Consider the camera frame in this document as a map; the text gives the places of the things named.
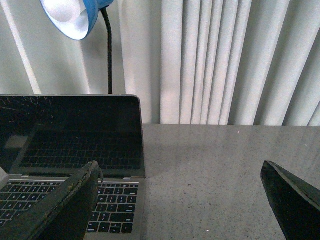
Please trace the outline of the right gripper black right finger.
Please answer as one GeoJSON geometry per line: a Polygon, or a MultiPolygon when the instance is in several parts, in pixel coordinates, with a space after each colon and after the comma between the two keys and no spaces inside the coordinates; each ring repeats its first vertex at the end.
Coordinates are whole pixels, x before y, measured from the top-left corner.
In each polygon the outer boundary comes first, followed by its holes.
{"type": "Polygon", "coordinates": [[[264,161],[260,178],[285,238],[318,240],[320,190],[272,161],[264,161]]]}

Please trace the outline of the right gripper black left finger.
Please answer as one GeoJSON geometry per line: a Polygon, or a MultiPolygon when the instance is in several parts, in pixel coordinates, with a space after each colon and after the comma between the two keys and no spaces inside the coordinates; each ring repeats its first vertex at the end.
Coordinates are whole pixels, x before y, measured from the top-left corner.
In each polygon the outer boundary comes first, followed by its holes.
{"type": "Polygon", "coordinates": [[[2,240],[83,240],[103,172],[90,161],[29,210],[0,229],[2,240]]]}

